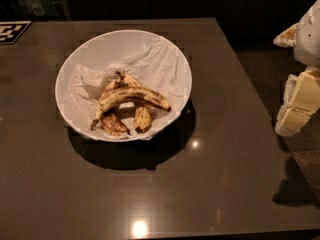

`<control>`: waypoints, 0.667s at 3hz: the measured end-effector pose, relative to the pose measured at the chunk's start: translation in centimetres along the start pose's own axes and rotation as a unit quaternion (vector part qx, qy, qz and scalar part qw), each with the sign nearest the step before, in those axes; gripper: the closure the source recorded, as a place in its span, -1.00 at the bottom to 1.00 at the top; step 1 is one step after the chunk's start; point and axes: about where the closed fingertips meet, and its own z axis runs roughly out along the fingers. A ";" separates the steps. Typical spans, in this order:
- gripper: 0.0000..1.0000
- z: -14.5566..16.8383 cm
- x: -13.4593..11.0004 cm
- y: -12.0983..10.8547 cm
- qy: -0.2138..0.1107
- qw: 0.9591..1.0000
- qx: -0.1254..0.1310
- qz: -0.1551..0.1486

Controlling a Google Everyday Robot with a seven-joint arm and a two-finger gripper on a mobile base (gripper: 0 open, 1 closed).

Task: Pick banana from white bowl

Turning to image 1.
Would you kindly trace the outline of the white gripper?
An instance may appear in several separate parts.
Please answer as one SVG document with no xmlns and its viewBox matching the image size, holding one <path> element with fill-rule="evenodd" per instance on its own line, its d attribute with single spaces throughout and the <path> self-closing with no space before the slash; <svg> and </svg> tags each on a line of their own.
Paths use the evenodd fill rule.
<svg viewBox="0 0 320 240">
<path fill-rule="evenodd" d="M 294 46 L 295 59 L 307 67 L 298 76 L 290 74 L 284 89 L 275 132 L 284 137 L 299 133 L 320 109 L 320 0 L 309 8 L 299 24 L 277 35 L 273 44 Z"/>
</svg>

